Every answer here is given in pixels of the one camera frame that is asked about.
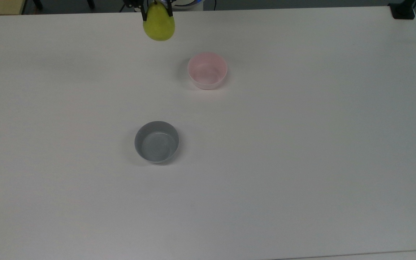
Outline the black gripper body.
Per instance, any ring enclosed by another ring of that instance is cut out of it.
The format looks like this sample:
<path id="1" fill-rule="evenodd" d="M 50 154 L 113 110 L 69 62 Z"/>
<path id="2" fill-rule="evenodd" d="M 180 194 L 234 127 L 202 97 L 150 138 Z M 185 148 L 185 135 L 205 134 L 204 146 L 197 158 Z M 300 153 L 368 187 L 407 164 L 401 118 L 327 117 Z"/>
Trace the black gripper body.
<path id="1" fill-rule="evenodd" d="M 138 8 L 139 10 L 146 9 L 172 9 L 174 0 L 123 0 L 125 7 Z"/>

